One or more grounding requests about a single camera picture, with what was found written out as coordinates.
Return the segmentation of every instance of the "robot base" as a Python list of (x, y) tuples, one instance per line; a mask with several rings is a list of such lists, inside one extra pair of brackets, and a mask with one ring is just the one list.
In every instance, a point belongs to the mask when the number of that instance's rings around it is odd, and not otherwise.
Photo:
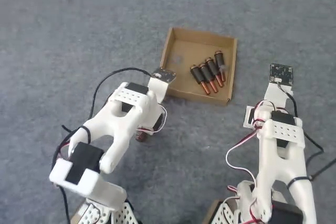
[(222, 200), (216, 200), (211, 205), (202, 224), (238, 224), (238, 214), (234, 200), (228, 200), (223, 205)]
[(130, 203), (125, 202), (122, 209), (112, 212), (108, 208), (86, 200), (71, 219), (71, 224), (141, 224), (134, 216)]

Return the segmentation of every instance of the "open cardboard tray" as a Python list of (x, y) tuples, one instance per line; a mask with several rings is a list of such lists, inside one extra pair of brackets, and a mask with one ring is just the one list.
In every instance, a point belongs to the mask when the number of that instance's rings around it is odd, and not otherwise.
[[(206, 95), (190, 73), (190, 67), (199, 65), (208, 57), (214, 59), (214, 53), (221, 50), (224, 54), (226, 82), (218, 93), (211, 90)], [(191, 101), (226, 105), (232, 97), (235, 73), (237, 39), (221, 36), (207, 31), (194, 31), (183, 28), (171, 28), (162, 53), (160, 67), (174, 71), (176, 80), (168, 87), (167, 94)]]

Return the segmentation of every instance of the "black cylinder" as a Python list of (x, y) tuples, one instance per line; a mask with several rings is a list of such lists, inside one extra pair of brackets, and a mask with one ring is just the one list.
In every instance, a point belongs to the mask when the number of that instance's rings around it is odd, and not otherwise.
[(206, 82), (210, 82), (210, 81), (214, 80), (214, 77), (210, 73), (210, 71), (209, 71), (208, 67), (206, 66), (206, 64), (202, 63), (202, 64), (200, 64), (199, 67), (201, 69), (202, 74), (205, 77)]
[(192, 65), (190, 67), (190, 73), (194, 76), (198, 84), (200, 84), (202, 81), (205, 81), (205, 78), (202, 75), (202, 72), (200, 71), (200, 68), (198, 66)]
[(223, 52), (218, 50), (215, 52), (215, 60), (216, 60), (216, 65), (220, 68), (221, 66), (224, 66), (224, 56)]
[(210, 70), (210, 72), (212, 73), (213, 76), (215, 76), (216, 74), (219, 74), (219, 69), (216, 66), (214, 60), (212, 58), (207, 58), (205, 60), (206, 64), (208, 65), (208, 68)]

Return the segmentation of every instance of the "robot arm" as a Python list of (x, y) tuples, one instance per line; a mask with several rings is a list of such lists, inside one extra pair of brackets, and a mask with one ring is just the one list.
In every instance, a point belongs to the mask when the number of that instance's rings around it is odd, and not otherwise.
[[(292, 84), (292, 67), (271, 64), (264, 100), (255, 107), (247, 107), (243, 124), (255, 130), (254, 134), (259, 138), (256, 184), (242, 181), (237, 188), (228, 187), (236, 195), (220, 202), (213, 218), (204, 223), (217, 223), (217, 220), (225, 224), (317, 223), (312, 185), (304, 159), (302, 120), (285, 109), (286, 93), (292, 95)], [(287, 204), (282, 193), (272, 188), (276, 180), (287, 185), (295, 206)]]
[[(289, 187), (289, 191), (302, 211), (304, 224), (315, 224), (316, 212), (311, 182), (308, 180), (305, 155), (304, 155), (304, 134), (302, 120), (285, 112), (286, 100), (288, 96), (285, 91), (292, 94), (292, 68), (282, 65), (271, 65), (270, 83), (265, 93), (264, 99), (273, 103), (273, 108), (269, 103), (263, 103), (253, 111), (253, 118), (261, 119), (264, 123), (258, 130), (259, 138), (259, 173), (257, 185), (253, 190), (253, 197), (256, 199), (256, 215), (264, 223), (273, 223), (272, 212), (274, 208), (274, 198), (272, 197), (272, 186), (276, 180), (290, 185), (295, 178), (302, 179), (295, 181)], [(242, 209), (245, 218), (249, 218), (249, 208)]]
[[(158, 69), (147, 87), (132, 82), (122, 83), (97, 115), (71, 137), (69, 159), (59, 158), (49, 179), (111, 211), (118, 211), (125, 202), (126, 192), (104, 181), (100, 172), (113, 172), (138, 128), (147, 129), (148, 134), (155, 132), (164, 113), (160, 102), (174, 79), (175, 73)], [(113, 144), (104, 153), (90, 142), (105, 135), (113, 137)]]

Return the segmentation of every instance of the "floor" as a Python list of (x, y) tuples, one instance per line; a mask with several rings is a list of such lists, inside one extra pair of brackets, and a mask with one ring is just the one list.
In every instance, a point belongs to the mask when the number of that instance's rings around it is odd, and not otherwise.
[[(154, 70), (172, 26), (238, 38), (233, 99), (227, 107), (168, 98), (165, 129), (147, 143), (131, 141), (106, 178), (125, 188), (146, 223), (201, 223), (225, 187), (249, 179), (224, 163), (224, 153), (249, 130), (245, 106), (263, 98), (272, 62), (294, 67), (304, 128), (335, 157), (336, 0), (0, 0), (0, 216), (3, 223), (65, 223), (59, 190), (48, 180), (51, 157), (87, 118), (93, 91), (122, 67)], [(98, 93), (97, 109), (123, 73)], [(111, 140), (97, 145), (107, 148)], [(316, 151), (309, 142), (306, 153)], [(255, 139), (231, 157), (258, 166)], [(318, 223), (336, 218), (336, 166), (314, 183)], [(70, 213), (82, 199), (68, 192)]]

